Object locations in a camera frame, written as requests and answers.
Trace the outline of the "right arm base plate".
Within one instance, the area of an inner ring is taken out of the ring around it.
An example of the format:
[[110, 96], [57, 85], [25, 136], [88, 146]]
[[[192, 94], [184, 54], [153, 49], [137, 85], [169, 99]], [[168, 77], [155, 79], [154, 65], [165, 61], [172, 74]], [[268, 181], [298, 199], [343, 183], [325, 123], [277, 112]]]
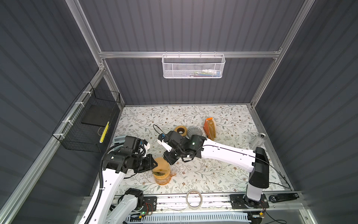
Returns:
[[267, 209], [269, 201], [265, 194], [261, 194], [259, 201], [249, 199], [245, 194], [230, 194], [230, 203], [234, 210], [237, 209]]

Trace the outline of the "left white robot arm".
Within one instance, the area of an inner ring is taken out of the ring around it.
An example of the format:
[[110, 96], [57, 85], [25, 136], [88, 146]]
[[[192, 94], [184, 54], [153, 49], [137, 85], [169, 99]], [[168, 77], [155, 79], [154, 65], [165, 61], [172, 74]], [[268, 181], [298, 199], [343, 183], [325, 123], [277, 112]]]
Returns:
[[140, 211], [145, 203], [142, 190], [129, 188], [113, 210], [110, 209], [115, 194], [128, 170], [134, 174], [151, 171], [157, 162], [148, 152], [150, 143], [126, 136], [124, 142], [114, 144], [103, 154], [98, 172], [98, 183], [81, 224], [121, 224], [133, 211]]

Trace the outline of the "orange glass carafe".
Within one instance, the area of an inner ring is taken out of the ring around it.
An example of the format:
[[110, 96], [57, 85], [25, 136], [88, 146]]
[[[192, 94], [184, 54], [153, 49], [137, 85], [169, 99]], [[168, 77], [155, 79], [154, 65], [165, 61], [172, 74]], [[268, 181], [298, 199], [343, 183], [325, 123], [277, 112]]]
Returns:
[[159, 185], [166, 185], [168, 184], [172, 177], [176, 176], [176, 174], [169, 174], [168, 176], [165, 176], [165, 175], [162, 175], [162, 176], [157, 176], [157, 175], [154, 175], [154, 178], [155, 178], [155, 182]]

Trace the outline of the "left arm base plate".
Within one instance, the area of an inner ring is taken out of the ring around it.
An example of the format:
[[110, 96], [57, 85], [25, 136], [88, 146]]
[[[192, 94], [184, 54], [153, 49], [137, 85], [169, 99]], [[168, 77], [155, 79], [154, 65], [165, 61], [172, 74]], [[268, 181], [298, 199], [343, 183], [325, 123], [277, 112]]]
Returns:
[[157, 210], [157, 200], [155, 196], [144, 196], [144, 202], [133, 212], [154, 212]]

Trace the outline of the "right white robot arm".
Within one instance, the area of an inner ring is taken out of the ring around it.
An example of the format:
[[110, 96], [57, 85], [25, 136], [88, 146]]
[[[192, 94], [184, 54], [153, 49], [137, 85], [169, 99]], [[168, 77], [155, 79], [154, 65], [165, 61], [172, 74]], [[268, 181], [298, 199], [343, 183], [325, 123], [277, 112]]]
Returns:
[[245, 200], [248, 203], [261, 202], [263, 190], [269, 187], [269, 160], [261, 147], [255, 150], [239, 149], [201, 135], [187, 138], [176, 131], [160, 133], [157, 142], [166, 149], [163, 157], [171, 165], [179, 159], [190, 162], [197, 157], [222, 161], [247, 171], [249, 180]]

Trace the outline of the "grey glass dripper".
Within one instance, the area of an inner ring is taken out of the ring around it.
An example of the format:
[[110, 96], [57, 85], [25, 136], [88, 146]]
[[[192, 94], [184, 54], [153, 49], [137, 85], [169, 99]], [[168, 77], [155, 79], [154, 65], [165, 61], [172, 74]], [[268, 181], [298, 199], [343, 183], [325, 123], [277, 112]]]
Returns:
[[199, 127], [189, 127], [187, 129], [187, 137], [190, 139], [193, 135], [202, 136], [203, 135], [202, 129]]

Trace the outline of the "green glass dripper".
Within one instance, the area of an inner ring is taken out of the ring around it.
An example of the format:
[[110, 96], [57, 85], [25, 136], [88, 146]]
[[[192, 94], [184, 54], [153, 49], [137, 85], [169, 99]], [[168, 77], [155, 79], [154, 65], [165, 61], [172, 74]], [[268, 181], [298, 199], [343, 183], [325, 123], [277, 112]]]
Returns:
[[163, 172], [153, 172], [153, 176], [157, 180], [165, 180], [170, 176], [170, 171], [163, 173]]

